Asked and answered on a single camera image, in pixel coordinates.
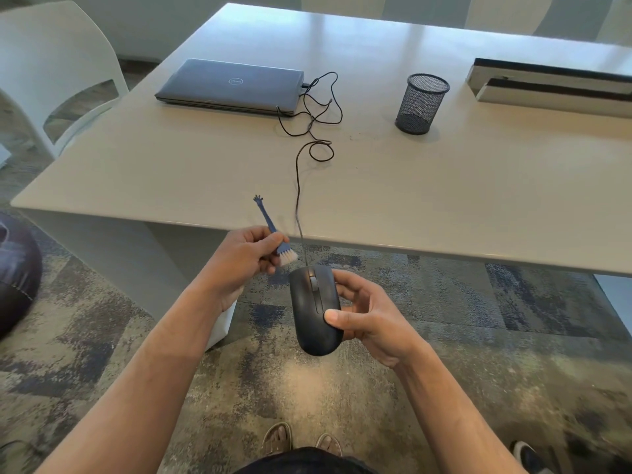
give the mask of pen holder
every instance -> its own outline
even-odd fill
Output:
[[[450,85],[445,79],[425,73],[412,74],[407,82],[395,126],[409,135],[425,135]]]

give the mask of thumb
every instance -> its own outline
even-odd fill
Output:
[[[330,326],[342,330],[371,331],[370,316],[368,314],[328,309],[325,311],[325,321],[327,321]]]
[[[271,254],[279,245],[283,242],[283,233],[275,231],[261,241],[257,241],[255,246],[257,247],[257,253],[259,257],[267,256]]]

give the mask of hand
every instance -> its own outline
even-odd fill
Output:
[[[357,274],[333,270],[338,294],[351,301],[342,311],[325,311],[325,321],[357,338],[377,361],[390,368],[408,363],[425,341],[404,319],[381,286]]]
[[[189,288],[217,295],[224,312],[255,274],[274,274],[280,265],[275,250],[283,241],[288,243],[288,237],[281,232],[271,234],[267,226],[230,231]]]

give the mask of brush bristles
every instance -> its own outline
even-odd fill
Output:
[[[285,266],[286,264],[290,264],[298,260],[298,254],[296,254],[296,251],[293,249],[283,251],[279,254],[279,257],[281,266]]]

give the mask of blue brush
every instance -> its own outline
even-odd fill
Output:
[[[261,196],[257,195],[255,196],[255,202],[257,206],[259,206],[261,213],[264,214],[265,222],[268,223],[268,228],[270,228],[270,231],[275,232],[277,229],[274,227],[274,223],[270,219],[270,216],[268,216],[268,213],[265,212],[264,199]],[[298,259],[298,254],[296,254],[296,251],[290,248],[289,244],[285,241],[283,241],[277,248],[277,254],[280,257],[281,266],[290,264]]]

